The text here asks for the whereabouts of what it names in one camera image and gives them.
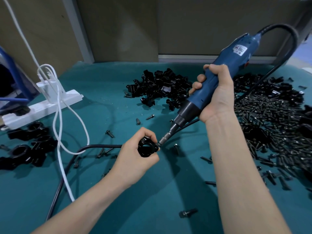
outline pile of black parts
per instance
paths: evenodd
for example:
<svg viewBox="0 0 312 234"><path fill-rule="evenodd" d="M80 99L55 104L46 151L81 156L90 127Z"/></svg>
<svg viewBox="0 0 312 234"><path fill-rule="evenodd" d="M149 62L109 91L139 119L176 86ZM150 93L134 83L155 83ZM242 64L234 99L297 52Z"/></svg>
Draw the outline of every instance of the pile of black parts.
<svg viewBox="0 0 312 234"><path fill-rule="evenodd" d="M0 157L0 170L13 170L21 164L32 164L41 167L46 159L46 154L54 151L57 141L49 136L49 128L41 122L33 122L28 125L26 130L16 129L8 131L10 139L20 139L27 141L35 139L29 145L22 144L16 146L9 152L9 157Z"/></svg>
<svg viewBox="0 0 312 234"><path fill-rule="evenodd" d="M132 98L146 95L146 98L141 98L144 105L151 107L155 105L156 98L168 97L166 103L169 104L169 109L174 111L174 108L180 108L182 102L188 98L192 82L189 82L187 77L176 75L170 68L164 72L157 70L154 74L148 70L143 73L142 82L135 79L135 84L126 87Z"/></svg>
<svg viewBox="0 0 312 234"><path fill-rule="evenodd" d="M235 97L246 92L261 77L261 74L250 73L236 75L233 79ZM254 159L283 169L294 177L302 171L312 181L312 107L305 105L302 109L303 94L285 83L283 77L272 77L236 102L234 109ZM274 154L259 155L260 152L270 153L268 149ZM263 174L263 178L268 177L271 178L270 173Z"/></svg>

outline workbench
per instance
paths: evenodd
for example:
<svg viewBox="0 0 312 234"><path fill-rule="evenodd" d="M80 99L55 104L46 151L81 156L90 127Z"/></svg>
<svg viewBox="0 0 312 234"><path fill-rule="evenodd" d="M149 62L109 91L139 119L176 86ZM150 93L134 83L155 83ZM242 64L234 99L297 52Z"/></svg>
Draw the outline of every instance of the workbench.
<svg viewBox="0 0 312 234"><path fill-rule="evenodd" d="M202 64L180 63L129 63L110 62L98 64L76 64L61 77L66 91L76 89L84 95L81 102L72 108L83 119L91 144L122 144L141 126L155 132L160 139L169 129L170 120L176 117L166 98L155 100L156 105L148 108L140 98L124 98L126 85L133 79L141 79L144 70L154 72L171 68L174 73L188 76L195 81L202 73ZM271 66L250 65L241 73L266 73ZM283 66L273 76L291 77L294 88L307 86L305 103L312 105L312 75L292 66ZM39 96L33 103L42 101ZM145 120L151 114L155 117ZM54 114L41 119L52 126ZM142 124L136 125L139 118ZM115 138L105 134L110 130ZM30 144L17 139L9 140L5 132L0 134L1 144L13 148L19 144ZM68 109L63 110L64 145L75 152L86 145L86 137L79 120ZM177 156L174 144L178 144ZM119 149L108 156L96 159L100 149L89 149L80 160L78 169L71 169L68 181L75 198L95 185L115 162ZM174 135L158 152L160 161L149 169L142 179L121 194L104 212L91 233L222 233L216 187L204 181L215 181L212 164L200 159L210 157L209 143L202 122ZM64 165L72 155L61 152ZM8 156L0 151L0 156ZM269 167L262 165L263 170ZM20 165L13 171L0 171L0 233L30 233L44 223L61 174L57 156L48 155L42 167ZM292 191L284 191L281 184L267 182L276 204L294 234L310 233L312 230L312 193L305 186L312 183L302 179L288 182ZM68 194L62 191L56 212L70 204ZM197 208L191 218L181 219L182 210Z"/></svg>

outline blue electric screwdriver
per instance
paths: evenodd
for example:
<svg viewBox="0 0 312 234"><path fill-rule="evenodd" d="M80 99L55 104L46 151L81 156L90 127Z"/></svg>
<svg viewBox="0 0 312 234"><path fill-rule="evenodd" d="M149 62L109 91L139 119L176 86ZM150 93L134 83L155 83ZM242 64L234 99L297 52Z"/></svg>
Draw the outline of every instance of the blue electric screwdriver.
<svg viewBox="0 0 312 234"><path fill-rule="evenodd" d="M224 48L218 58L213 62L215 65L225 64L228 66L231 77L247 66L250 57L257 50L262 33L256 35L244 34L235 39L228 47ZM192 121L199 116L201 111L210 103L212 95L219 84L218 76L210 70L205 72L206 80L202 83L202 88L196 90L181 106L178 115L174 119L170 131L158 142L162 146L179 127Z"/></svg>

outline left hand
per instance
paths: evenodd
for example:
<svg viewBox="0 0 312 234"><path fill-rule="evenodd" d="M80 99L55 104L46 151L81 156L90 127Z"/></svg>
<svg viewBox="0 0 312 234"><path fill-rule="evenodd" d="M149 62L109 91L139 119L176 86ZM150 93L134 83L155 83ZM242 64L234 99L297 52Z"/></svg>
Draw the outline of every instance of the left hand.
<svg viewBox="0 0 312 234"><path fill-rule="evenodd" d="M122 145L117 160L110 173L118 177L123 182L125 188L135 184L155 163L159 161L157 153L149 157L141 157L138 153L138 143L144 137L150 137L154 143L157 143L154 132L141 127L125 144Z"/></svg>

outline white power strip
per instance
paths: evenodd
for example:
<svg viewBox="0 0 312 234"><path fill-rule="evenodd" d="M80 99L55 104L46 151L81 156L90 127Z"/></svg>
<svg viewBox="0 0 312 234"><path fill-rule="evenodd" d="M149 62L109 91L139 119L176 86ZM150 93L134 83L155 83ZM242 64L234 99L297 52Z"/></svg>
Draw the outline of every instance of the white power strip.
<svg viewBox="0 0 312 234"><path fill-rule="evenodd" d="M70 90L66 92L62 100L65 101L65 103L70 106L76 102L81 101L82 98L83 98L82 94L79 94L76 90ZM62 101L60 105L62 109L66 107ZM14 113L2 116L4 124L11 130L20 128L33 121L36 121L42 117L45 117L47 115L56 112L57 103L52 104L49 103L48 100L44 100L42 102L29 106L29 108L30 112L23 116L17 116Z"/></svg>

